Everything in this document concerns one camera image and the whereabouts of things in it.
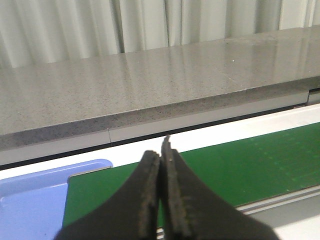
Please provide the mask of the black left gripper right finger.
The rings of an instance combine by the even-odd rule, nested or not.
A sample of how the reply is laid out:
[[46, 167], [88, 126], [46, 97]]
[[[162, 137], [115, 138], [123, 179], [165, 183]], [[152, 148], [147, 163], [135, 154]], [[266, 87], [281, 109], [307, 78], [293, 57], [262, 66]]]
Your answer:
[[161, 146], [160, 199], [167, 240], [276, 240], [265, 223], [243, 214], [209, 189], [166, 136]]

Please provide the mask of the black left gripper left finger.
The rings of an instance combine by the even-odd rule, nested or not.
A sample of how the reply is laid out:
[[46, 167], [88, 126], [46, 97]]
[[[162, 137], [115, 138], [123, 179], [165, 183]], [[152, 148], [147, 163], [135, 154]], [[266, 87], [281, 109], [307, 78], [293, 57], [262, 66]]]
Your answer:
[[124, 184], [102, 205], [59, 231], [57, 240], [155, 240], [160, 156], [144, 152]]

